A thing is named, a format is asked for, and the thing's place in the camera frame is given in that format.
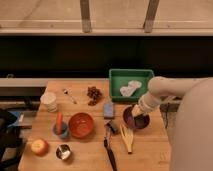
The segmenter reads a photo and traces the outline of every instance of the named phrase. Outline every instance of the dark wall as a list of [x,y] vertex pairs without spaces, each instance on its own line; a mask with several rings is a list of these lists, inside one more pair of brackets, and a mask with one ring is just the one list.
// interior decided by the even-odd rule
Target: dark wall
[[0,77],[108,77],[110,68],[213,75],[213,37],[0,37]]

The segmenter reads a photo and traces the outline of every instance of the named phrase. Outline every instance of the knife handle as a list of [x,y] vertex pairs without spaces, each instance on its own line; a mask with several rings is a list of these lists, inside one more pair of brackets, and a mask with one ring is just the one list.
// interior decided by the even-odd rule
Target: knife handle
[[116,166],[116,162],[115,162],[115,156],[114,156],[114,153],[111,149],[107,149],[107,153],[108,153],[108,156],[109,156],[109,160],[110,160],[110,163],[112,165],[112,169],[113,171],[117,171],[117,166]]

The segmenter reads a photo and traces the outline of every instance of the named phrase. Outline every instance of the metal spoon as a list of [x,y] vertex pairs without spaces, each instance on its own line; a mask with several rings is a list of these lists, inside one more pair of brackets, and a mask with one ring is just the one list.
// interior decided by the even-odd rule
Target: metal spoon
[[77,104],[77,101],[71,96],[71,94],[69,94],[67,89],[64,88],[64,89],[62,89],[62,91],[64,94],[68,95],[71,98],[71,100],[74,104]]

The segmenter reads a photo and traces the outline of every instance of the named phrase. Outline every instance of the small metal bowl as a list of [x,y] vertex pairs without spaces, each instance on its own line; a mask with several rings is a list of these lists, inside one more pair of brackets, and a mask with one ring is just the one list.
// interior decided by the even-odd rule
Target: small metal bowl
[[61,160],[66,160],[70,157],[72,151],[67,144],[60,145],[56,150],[56,156]]

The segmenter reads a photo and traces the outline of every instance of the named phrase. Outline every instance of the dark bowl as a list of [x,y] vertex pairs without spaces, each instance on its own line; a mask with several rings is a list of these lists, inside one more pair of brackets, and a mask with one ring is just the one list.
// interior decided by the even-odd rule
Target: dark bowl
[[76,113],[69,120],[71,135],[76,138],[84,138],[89,135],[94,128],[94,121],[87,113]]
[[126,125],[133,130],[143,129],[147,127],[150,123],[149,115],[140,114],[136,117],[133,117],[132,109],[133,106],[130,106],[127,107],[123,112],[123,120],[126,123]]

